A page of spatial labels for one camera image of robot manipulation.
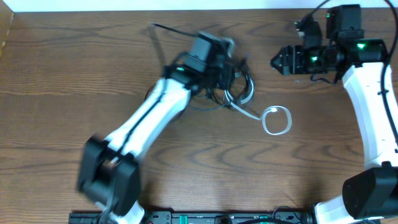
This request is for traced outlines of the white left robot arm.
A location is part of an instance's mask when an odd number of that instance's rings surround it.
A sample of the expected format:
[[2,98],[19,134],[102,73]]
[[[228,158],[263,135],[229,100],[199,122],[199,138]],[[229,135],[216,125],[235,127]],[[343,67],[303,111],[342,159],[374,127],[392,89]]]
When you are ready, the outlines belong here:
[[199,32],[190,51],[163,66],[151,94],[122,126],[104,139],[92,136],[87,140],[76,187],[101,207],[95,223],[142,221],[145,210],[139,205],[139,164],[193,96],[231,84],[235,46],[231,38]]

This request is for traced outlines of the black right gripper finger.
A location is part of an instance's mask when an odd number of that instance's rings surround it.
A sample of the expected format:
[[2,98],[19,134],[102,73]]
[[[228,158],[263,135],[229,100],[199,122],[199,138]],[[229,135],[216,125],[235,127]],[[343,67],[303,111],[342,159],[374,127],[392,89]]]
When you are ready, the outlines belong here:
[[288,65],[271,62],[271,67],[273,69],[277,70],[283,76],[289,76],[290,75],[290,70],[289,70],[289,66]]
[[270,64],[271,64],[271,65],[283,65],[283,63],[284,63],[284,56],[285,56],[285,53],[283,53],[283,51],[278,52],[277,55],[274,56],[274,57],[271,59]]

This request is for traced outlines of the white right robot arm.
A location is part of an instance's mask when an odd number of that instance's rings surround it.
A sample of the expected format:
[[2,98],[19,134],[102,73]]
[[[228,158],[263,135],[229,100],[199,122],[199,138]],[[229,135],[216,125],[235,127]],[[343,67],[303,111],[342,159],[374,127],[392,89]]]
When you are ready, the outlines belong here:
[[296,22],[301,45],[282,47],[271,66],[281,75],[322,81],[335,73],[354,107],[364,151],[364,170],[347,179],[342,194],[316,204],[314,223],[371,223],[397,216],[397,101],[392,87],[392,49],[367,39],[357,4],[332,7],[322,32],[312,14]]

